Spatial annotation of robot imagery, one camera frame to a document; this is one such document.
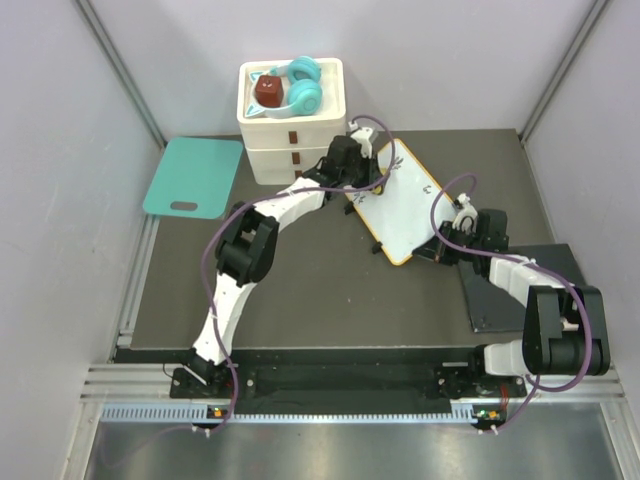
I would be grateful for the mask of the yellow-framed whiteboard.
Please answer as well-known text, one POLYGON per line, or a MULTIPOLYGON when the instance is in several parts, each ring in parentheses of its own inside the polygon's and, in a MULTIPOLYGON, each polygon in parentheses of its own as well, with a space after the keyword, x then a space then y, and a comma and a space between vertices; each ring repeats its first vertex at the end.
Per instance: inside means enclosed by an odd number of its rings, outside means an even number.
POLYGON ((436 206, 437 225, 452 221, 457 211, 448 195, 435 199, 441 186, 402 140, 385 145, 378 160, 383 170, 391 170, 384 192, 361 192, 347 198, 387 259, 401 266, 416 248, 434 237, 432 205, 436 206))

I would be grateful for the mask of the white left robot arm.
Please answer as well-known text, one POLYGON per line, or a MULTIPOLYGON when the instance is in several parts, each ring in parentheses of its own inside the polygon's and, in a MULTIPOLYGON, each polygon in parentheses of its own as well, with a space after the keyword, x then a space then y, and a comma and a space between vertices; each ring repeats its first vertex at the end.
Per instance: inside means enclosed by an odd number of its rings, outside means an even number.
POLYGON ((205 286, 209 312, 191 349, 187 368, 205 396, 226 387, 225 367, 233 335, 254 287, 269 273, 281 230, 321 209, 333 193, 381 193, 386 177, 379 168, 372 128, 336 136, 326 154, 287 188, 251 202, 240 202, 207 247, 217 260, 215 285, 205 286))

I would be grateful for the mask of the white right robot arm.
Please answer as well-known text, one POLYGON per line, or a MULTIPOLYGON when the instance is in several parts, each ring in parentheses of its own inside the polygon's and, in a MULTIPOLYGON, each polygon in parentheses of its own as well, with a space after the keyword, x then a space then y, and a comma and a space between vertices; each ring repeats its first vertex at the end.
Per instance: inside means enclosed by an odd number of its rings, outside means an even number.
POLYGON ((474 272, 524 307, 522 338, 479 348, 467 370, 469 388, 487 396, 504 376, 601 376, 611 365, 604 301, 599 289, 574 285, 533 258, 509 249, 507 215, 482 209, 464 229, 430 219, 434 237, 414 252, 435 263, 469 262, 474 272))

